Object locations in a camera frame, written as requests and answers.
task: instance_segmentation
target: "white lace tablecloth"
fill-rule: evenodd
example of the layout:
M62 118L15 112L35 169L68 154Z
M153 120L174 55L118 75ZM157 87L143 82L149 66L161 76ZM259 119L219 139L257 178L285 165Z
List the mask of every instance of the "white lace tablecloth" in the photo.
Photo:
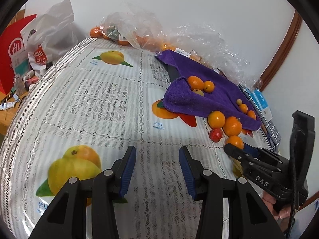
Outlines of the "white lace tablecloth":
M133 67L93 57L120 51ZM170 85L154 55L107 40L88 38L59 60L36 85L10 126L0 154L1 215L18 239L28 238L53 197L37 197L52 162L74 145L88 145L102 170L129 145L137 159L127 204L115 204L120 238L195 238L201 202L188 195L178 160L181 146L222 178L235 179L224 153L225 138L212 143L206 120L191 127L180 117L161 119L151 110ZM244 142L267 147L261 130ZM92 237L87 208L87 237ZM224 201L223 238L228 238Z

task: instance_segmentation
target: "red bag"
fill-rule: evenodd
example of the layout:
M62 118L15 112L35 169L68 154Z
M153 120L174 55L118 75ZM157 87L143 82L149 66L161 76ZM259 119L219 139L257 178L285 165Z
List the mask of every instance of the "red bag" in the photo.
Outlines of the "red bag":
M0 36L0 92L2 93L7 94L13 86L13 66L17 66L15 68L17 73L29 68L28 54L23 46L20 31L35 17L36 14L30 15L11 24Z

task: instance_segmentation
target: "brown wooden trim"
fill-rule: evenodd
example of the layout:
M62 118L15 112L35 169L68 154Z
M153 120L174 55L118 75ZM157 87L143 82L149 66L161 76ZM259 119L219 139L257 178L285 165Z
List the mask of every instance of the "brown wooden trim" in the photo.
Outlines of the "brown wooden trim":
M307 199L306 202L299 208L299 210L302 210L306 206L310 205L312 202L314 202L318 198L319 198L319 191L317 191L314 195L312 195L309 199Z
M287 34L283 42L281 43L269 66L267 66L267 68L260 77L263 81L263 84L260 88L261 91L263 91L266 88L266 86L270 83L270 81L275 76L275 74L285 61L286 57L288 56L298 35L301 23L302 17L299 15L299 13L297 13L297 11L295 11L290 27L287 31Z

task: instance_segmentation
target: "red ball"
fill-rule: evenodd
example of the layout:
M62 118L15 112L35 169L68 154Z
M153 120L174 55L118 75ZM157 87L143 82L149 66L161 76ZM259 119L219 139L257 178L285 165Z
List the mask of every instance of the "red ball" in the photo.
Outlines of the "red ball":
M222 137L223 137L223 131L221 130L221 128L214 128L209 133L209 138L215 143L219 142Z

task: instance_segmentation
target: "purple towel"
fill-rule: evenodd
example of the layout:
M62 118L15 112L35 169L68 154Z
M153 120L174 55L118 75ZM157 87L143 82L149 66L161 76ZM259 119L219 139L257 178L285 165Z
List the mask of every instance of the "purple towel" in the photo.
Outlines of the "purple towel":
M171 50L163 51L157 58L175 67L181 75L171 83L164 95L163 104L167 110L204 118L208 117L211 111L221 111L226 118L230 116L239 118L244 129L260 128L260 119L254 120L240 111L236 104L237 99L241 99L248 106L248 110L254 109L240 89L225 77ZM204 92L205 97L192 92L187 78L193 75L204 82L212 81L215 84L214 91L210 94Z

